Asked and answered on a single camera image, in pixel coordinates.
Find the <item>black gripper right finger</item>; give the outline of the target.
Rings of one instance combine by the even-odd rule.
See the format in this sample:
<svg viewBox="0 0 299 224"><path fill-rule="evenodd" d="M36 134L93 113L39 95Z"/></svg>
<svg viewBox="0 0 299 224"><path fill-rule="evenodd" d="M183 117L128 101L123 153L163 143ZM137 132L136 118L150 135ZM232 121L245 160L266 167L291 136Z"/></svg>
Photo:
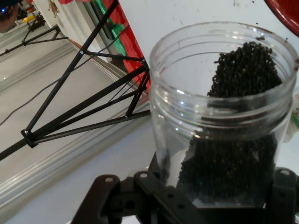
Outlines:
<svg viewBox="0 0 299 224"><path fill-rule="evenodd" d="M267 224L294 224L299 212L299 176L290 169L275 169L266 200Z"/></svg>

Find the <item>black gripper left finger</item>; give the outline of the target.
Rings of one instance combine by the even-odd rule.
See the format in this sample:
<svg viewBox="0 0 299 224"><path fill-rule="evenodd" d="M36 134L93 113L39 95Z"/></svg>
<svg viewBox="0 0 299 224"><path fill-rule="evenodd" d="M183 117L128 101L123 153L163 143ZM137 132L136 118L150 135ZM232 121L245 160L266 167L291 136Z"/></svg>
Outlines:
<svg viewBox="0 0 299 224"><path fill-rule="evenodd" d="M126 216L136 216L142 224L197 224L199 213L172 186L164 186L160 178L170 163L167 156L153 166L120 181L115 175L95 179L71 223L120 224Z"/></svg>

